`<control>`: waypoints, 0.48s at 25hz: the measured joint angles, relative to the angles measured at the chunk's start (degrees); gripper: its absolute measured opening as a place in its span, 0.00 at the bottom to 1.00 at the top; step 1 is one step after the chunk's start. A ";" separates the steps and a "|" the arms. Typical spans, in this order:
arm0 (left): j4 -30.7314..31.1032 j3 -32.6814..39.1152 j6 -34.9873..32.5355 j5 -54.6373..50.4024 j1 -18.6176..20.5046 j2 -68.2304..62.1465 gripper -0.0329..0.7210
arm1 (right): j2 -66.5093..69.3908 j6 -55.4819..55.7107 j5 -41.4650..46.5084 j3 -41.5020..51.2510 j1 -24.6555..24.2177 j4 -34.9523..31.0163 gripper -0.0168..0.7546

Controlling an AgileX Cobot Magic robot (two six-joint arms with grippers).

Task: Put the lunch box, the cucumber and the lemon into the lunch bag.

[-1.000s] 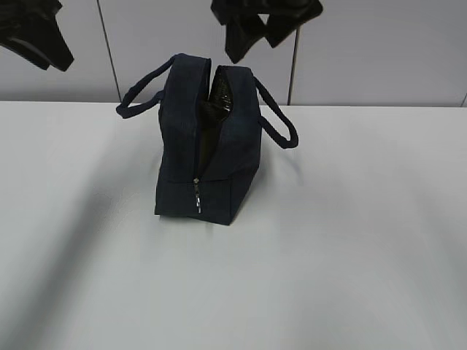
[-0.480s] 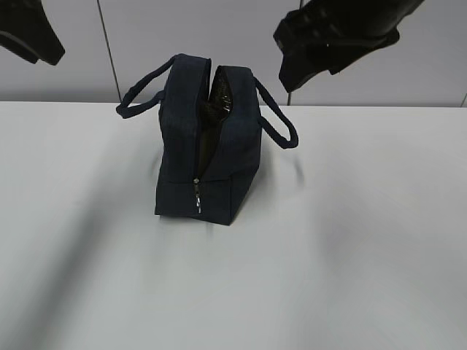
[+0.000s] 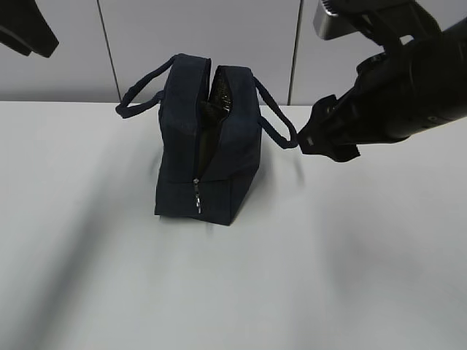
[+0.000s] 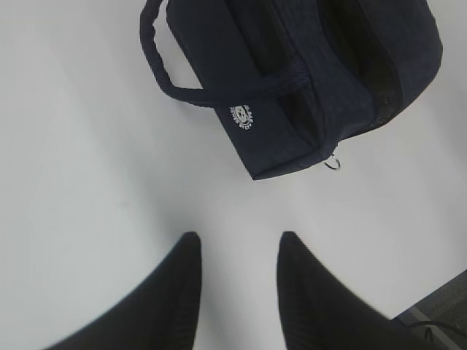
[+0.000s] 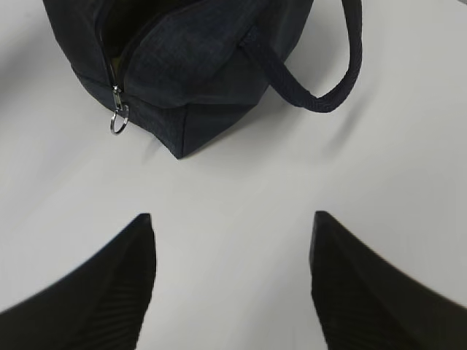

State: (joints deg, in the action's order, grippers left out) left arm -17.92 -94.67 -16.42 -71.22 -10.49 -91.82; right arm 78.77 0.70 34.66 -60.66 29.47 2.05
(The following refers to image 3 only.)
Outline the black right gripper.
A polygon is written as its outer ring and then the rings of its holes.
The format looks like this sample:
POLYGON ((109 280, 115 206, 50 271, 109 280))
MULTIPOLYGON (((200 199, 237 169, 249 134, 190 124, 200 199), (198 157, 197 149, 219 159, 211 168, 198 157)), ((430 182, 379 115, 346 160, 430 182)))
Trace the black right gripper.
POLYGON ((414 112, 415 77, 429 58, 428 53, 414 50, 379 54, 362 62, 355 84, 343 96, 329 95, 314 103, 298 133, 301 152, 346 163, 360 157, 360 145, 407 139, 402 131, 391 131, 389 124, 414 112))

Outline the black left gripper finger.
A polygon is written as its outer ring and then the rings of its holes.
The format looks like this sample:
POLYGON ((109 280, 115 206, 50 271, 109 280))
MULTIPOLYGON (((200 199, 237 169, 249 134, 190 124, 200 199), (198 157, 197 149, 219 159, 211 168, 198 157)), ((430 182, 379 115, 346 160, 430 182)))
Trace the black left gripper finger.
POLYGON ((1 24, 1 43, 24 56, 32 53, 32 49, 26 43, 27 36, 27 26, 1 24))
POLYGON ((49 58, 59 41, 35 1, 1 0, 1 24, 27 26, 26 43, 33 53, 49 58))

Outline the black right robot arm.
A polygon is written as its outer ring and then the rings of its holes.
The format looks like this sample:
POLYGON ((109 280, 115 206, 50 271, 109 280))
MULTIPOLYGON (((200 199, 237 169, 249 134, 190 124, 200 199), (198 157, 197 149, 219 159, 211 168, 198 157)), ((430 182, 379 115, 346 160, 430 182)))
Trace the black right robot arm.
POLYGON ((362 144, 394 144, 466 116, 466 22, 441 30, 415 1, 320 1, 317 35, 354 32, 383 51, 361 62, 343 96, 321 98, 298 133, 305 155, 338 163, 362 144))

